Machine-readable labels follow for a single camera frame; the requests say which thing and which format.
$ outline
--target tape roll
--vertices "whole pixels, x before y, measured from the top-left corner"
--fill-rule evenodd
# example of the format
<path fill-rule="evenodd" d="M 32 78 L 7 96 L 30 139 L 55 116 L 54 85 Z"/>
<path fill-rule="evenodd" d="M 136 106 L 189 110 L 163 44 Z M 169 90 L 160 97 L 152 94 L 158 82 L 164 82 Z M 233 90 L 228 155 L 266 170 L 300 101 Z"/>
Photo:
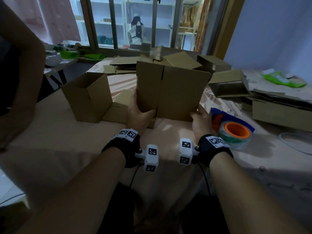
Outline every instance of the tape roll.
<path fill-rule="evenodd" d="M 219 137 L 230 145 L 231 149 L 241 150 L 251 141 L 252 132 L 240 123 L 224 121 L 220 125 Z"/>

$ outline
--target pink tablecloth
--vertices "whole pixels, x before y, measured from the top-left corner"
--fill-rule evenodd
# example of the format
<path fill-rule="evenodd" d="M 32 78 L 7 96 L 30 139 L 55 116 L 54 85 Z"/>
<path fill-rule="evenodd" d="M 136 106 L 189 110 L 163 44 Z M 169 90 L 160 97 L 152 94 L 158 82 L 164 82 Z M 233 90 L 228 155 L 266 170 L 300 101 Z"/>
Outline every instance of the pink tablecloth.
<path fill-rule="evenodd" d="M 103 72 L 103 65 L 109 61 L 105 59 L 89 71 Z M 133 89 L 136 85 L 135 74 L 111 75 L 108 80 L 113 98 L 122 89 Z M 207 111 L 216 107 L 235 114 L 255 127 L 249 146 L 243 151 L 234 151 L 235 160 L 267 186 L 298 219 L 305 224 L 312 223 L 312 157 L 279 140 L 278 134 L 290 129 L 257 123 L 242 113 L 238 104 L 210 94 L 203 94 L 201 104 Z M 0 165 L 37 208 L 88 165 L 123 128 L 123 124 L 106 121 L 77 122 L 62 91 L 58 90 L 37 104 L 33 122 L 10 144 L 8 151 L 1 154 Z M 196 193 L 206 192 L 200 169 L 177 163 L 182 137 L 193 139 L 192 124 L 163 118 L 157 118 L 155 128 L 147 129 L 142 136 L 142 147 L 156 144 L 160 157 L 157 172 L 151 174 L 139 169 L 132 186 L 144 201 L 144 209 L 157 203 L 160 213 L 177 212 Z M 124 169 L 120 181 L 129 185 L 134 170 Z M 143 214 L 136 212 L 135 221 Z"/>

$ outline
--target orange tape core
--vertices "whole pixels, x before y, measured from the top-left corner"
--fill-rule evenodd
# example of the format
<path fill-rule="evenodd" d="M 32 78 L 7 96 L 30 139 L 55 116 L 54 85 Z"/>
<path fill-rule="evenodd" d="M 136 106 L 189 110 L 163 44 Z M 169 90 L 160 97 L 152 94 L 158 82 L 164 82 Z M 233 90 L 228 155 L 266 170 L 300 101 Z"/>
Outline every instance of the orange tape core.
<path fill-rule="evenodd" d="M 231 136 L 239 139 L 247 139 L 250 137 L 250 131 L 243 125 L 236 122 L 228 122 L 224 125 L 224 129 Z"/>

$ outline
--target black backpack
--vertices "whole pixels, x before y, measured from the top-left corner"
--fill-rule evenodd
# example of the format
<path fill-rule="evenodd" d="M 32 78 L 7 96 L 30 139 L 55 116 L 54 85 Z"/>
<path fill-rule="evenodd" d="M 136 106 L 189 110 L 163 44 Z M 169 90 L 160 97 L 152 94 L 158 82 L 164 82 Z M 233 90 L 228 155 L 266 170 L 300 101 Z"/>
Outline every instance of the black backpack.
<path fill-rule="evenodd" d="M 142 27 L 140 25 L 135 27 L 135 36 L 142 40 Z"/>

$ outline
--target wrist strap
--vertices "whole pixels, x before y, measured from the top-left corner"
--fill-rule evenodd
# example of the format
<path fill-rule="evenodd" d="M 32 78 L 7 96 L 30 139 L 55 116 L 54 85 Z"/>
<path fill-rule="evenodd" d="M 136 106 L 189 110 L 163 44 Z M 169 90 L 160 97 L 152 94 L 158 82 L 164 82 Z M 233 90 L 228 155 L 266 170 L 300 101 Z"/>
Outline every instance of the wrist strap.
<path fill-rule="evenodd" d="M 111 140 L 102 149 L 102 152 L 108 148 L 116 147 L 121 150 L 126 158 L 126 168 L 131 168 L 132 157 L 140 150 L 140 136 L 138 132 L 133 129 L 122 129 L 117 135 L 111 138 Z"/>
<path fill-rule="evenodd" d="M 198 156 L 206 156 L 208 167 L 211 160 L 220 152 L 227 152 L 232 158 L 233 154 L 230 150 L 230 146 L 224 142 L 220 137 L 216 137 L 212 134 L 202 136 L 198 142 L 199 154 Z"/>

